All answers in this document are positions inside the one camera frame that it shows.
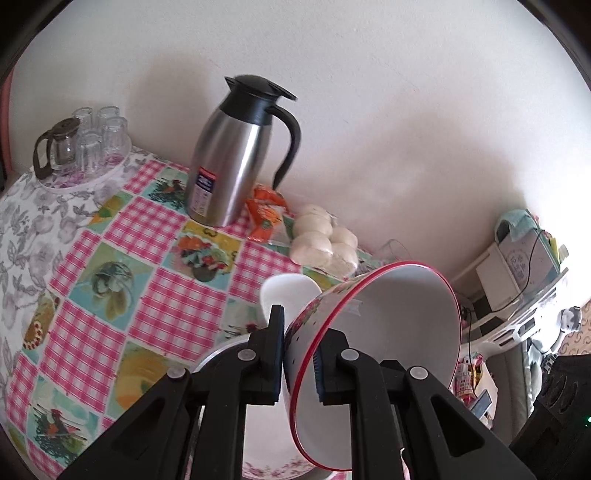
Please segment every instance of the jug label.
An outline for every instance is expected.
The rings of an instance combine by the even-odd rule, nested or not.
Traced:
[[[193,189],[193,201],[191,209],[203,217],[207,216],[207,208],[212,199],[213,187],[216,184],[216,176],[210,171],[199,167],[195,187]]]

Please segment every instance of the orange packaged snack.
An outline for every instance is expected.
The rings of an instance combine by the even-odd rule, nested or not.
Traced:
[[[274,245],[289,245],[290,239],[283,223],[283,214],[288,213],[285,199],[265,185],[257,185],[252,197],[246,200],[252,222],[248,239]]]

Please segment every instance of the brown teapot handle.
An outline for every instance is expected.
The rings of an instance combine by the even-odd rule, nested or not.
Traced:
[[[47,140],[47,164],[43,167],[39,165],[39,155],[37,154],[37,147],[39,147],[39,143],[42,140]],[[33,151],[33,170],[35,171],[35,176],[39,180],[46,179],[53,173],[53,168],[51,168],[50,162],[50,151],[51,151],[51,142],[53,141],[53,130],[48,130],[42,136],[37,138],[35,142],[35,150]]]

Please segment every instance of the floral tablecloth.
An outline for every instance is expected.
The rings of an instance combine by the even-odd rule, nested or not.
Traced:
[[[266,278],[302,272],[244,240],[246,212],[219,230],[190,220],[186,180],[134,148],[94,191],[54,195],[29,172],[0,201],[0,423],[51,478],[169,367],[261,325]]]

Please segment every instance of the white wall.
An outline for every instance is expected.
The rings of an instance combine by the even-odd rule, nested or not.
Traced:
[[[295,204],[448,275],[527,206],[571,251],[576,301],[591,294],[591,93],[517,0],[75,0],[17,65],[14,161],[75,108],[116,104],[136,145],[187,163],[241,73],[299,97],[281,102],[303,132]],[[287,149],[273,134],[264,180]]]

